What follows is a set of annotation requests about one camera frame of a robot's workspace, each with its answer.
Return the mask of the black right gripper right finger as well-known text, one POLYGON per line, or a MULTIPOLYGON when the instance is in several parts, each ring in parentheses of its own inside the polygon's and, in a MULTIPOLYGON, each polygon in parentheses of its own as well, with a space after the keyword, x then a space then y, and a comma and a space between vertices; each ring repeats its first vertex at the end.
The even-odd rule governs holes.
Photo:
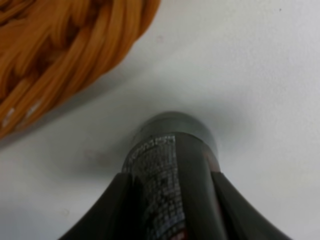
POLYGON ((286 234, 261 215, 222 172, 212 172, 229 240, 289 240, 286 234))

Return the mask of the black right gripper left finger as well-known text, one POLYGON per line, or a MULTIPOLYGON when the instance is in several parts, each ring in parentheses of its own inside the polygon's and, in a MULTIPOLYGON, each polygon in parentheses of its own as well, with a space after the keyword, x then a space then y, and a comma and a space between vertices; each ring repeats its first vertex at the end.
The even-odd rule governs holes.
POLYGON ((118 173, 61 240, 139 240, 140 204, 133 176, 118 173))

